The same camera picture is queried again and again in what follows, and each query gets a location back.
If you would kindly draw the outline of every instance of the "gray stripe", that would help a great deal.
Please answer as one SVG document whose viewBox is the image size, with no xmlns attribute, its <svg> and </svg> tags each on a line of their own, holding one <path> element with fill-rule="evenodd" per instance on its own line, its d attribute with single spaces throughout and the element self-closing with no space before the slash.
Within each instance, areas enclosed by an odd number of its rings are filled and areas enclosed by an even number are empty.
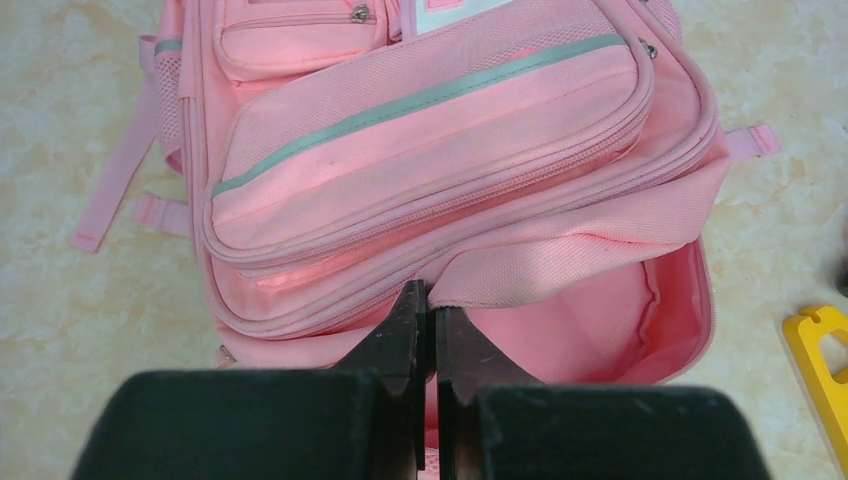
<svg viewBox="0 0 848 480">
<path fill-rule="evenodd" d="M 181 52 L 182 50 L 183 42 L 180 40 L 162 40 L 156 44 L 153 55 L 159 55 L 162 52 Z"/>
<path fill-rule="evenodd" d="M 534 53 L 533 55 L 528 55 L 527 57 L 523 57 L 488 70 L 473 73 L 408 97 L 400 98 L 378 107 L 365 110 L 364 112 L 348 117 L 335 125 L 331 125 L 327 128 L 318 130 L 317 132 L 300 137 L 279 148 L 271 155 L 262 159 L 244 174 L 215 185 L 213 195 L 218 195 L 226 192 L 227 190 L 239 188 L 285 160 L 345 135 L 364 130 L 378 123 L 387 122 L 389 120 L 400 118 L 404 115 L 419 112 L 433 105 L 482 90 L 490 85 L 509 80 L 529 71 L 546 67 L 584 53 L 613 45 L 626 44 L 627 42 L 621 36 L 608 34 L 548 48 L 541 52 Z"/>
</svg>

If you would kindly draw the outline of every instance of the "black object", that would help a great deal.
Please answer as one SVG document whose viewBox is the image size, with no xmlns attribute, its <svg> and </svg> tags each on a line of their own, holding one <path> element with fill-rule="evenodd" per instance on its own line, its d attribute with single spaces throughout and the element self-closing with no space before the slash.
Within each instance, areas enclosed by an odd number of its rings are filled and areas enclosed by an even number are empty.
<svg viewBox="0 0 848 480">
<path fill-rule="evenodd" d="M 836 277 L 836 290 L 838 290 L 843 297 L 848 297 L 848 267 L 844 267 Z"/>
<path fill-rule="evenodd" d="M 73 478 L 414 479 L 434 371 L 443 479 L 769 478 L 722 394 L 543 385 L 421 282 L 332 369 L 131 378 Z"/>
</svg>

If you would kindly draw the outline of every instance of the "beige floor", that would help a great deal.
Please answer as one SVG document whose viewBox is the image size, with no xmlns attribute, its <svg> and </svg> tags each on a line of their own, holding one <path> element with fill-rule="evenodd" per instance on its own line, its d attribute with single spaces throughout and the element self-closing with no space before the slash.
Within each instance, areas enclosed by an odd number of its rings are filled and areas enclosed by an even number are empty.
<svg viewBox="0 0 848 480">
<path fill-rule="evenodd" d="M 677 383 L 724 390 L 775 478 L 838 478 L 778 325 L 848 301 L 829 286 L 848 240 L 848 2 L 676 0 L 686 43 L 728 128 L 768 121 L 785 152 L 734 167 L 706 230 L 718 332 Z M 217 345 L 189 247 L 124 209 L 102 252 L 66 247 L 140 85 L 135 35 L 159 0 L 0 2 L 2 478 L 70 472 L 116 386 L 153 368 L 207 367 Z M 154 150 L 141 186 L 180 180 Z"/>
</svg>

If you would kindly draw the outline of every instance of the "yellow plastic object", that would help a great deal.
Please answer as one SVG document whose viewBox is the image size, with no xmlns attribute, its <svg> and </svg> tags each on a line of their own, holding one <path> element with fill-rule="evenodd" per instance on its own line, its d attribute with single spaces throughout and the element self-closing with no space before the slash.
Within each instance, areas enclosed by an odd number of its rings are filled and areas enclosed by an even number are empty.
<svg viewBox="0 0 848 480">
<path fill-rule="evenodd" d="M 830 334 L 848 346 L 848 317 L 834 307 L 805 308 L 783 323 L 783 334 L 848 476 L 848 368 L 831 375 L 819 346 Z"/>
</svg>

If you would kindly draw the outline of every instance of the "backpack strap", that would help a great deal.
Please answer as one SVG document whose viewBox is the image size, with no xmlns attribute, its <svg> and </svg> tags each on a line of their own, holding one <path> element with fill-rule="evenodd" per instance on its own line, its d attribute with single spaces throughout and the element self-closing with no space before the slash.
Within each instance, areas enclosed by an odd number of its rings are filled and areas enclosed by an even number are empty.
<svg viewBox="0 0 848 480">
<path fill-rule="evenodd" d="M 780 152 L 777 135 L 771 126 L 766 124 L 734 130 L 725 138 L 733 162 Z"/>
<path fill-rule="evenodd" d="M 185 203 L 165 200 L 144 192 L 133 210 L 133 221 L 157 232 L 191 236 L 191 216 Z"/>
<path fill-rule="evenodd" d="M 156 138 L 159 112 L 153 66 L 155 41 L 156 37 L 147 35 L 139 39 L 139 63 L 144 71 L 144 85 L 129 125 L 106 160 L 94 194 L 69 241 L 72 247 L 91 253 L 100 249 L 133 175 Z"/>
</svg>

